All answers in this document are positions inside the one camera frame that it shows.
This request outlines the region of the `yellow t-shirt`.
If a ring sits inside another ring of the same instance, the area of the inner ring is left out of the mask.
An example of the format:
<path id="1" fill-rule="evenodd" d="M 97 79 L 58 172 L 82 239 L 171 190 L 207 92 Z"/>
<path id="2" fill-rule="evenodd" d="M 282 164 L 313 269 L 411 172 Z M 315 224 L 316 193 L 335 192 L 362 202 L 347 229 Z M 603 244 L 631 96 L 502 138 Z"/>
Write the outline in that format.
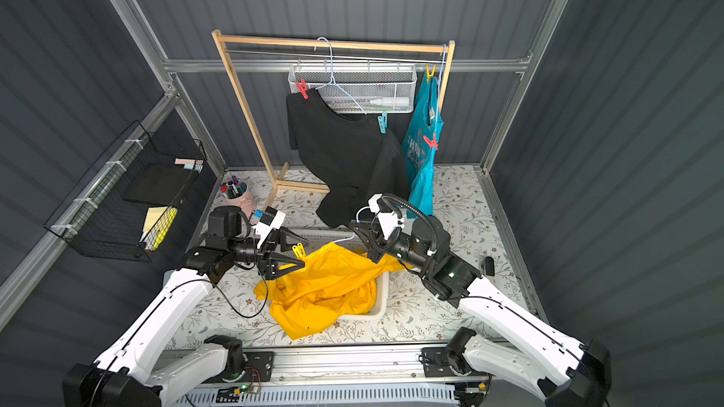
<path id="1" fill-rule="evenodd" d="M 274 320 L 292 339 L 320 333 L 341 316 L 366 315 L 375 306 L 376 279 L 401 271 L 392 256 L 374 263 L 336 243 L 303 258 L 305 267 L 273 281 L 261 281 L 254 295 L 270 304 Z"/>

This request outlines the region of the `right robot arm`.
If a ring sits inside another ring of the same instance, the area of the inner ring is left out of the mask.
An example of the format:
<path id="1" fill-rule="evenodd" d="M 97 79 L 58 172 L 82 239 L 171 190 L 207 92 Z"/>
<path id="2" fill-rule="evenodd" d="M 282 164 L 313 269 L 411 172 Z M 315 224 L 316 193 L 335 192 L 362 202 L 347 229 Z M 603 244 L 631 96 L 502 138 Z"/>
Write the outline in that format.
<path id="1" fill-rule="evenodd" d="M 547 406 L 605 406 L 613 384 L 611 354 L 596 340 L 569 337 L 505 296 L 480 269 L 455 254 L 451 236 L 428 216 L 405 232 L 400 220 L 351 222 L 374 262 L 383 256 L 418 270 L 439 301 L 482 320 L 508 341 L 489 341 L 469 327 L 449 341 L 449 365 L 457 374 L 484 372 L 522 388 Z"/>

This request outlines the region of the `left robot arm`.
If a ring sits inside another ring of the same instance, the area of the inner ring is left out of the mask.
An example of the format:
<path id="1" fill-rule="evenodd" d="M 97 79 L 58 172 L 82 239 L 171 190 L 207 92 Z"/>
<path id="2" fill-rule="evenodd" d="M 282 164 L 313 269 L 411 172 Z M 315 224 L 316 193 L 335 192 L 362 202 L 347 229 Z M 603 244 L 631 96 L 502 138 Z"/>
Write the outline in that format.
<path id="1" fill-rule="evenodd" d="M 202 245 L 186 252 L 139 318 L 90 365 L 77 364 L 65 375 L 65 405 L 169 406 L 210 378 L 237 383 L 249 377 L 253 368 L 243 344 L 226 335 L 207 338 L 164 369 L 155 365 L 185 318 L 230 269 L 256 269 L 265 282 L 303 269 L 305 263 L 289 252 L 306 240 L 284 226 L 285 213 L 267 207 L 255 216 L 252 223 L 240 207 L 215 208 Z"/>

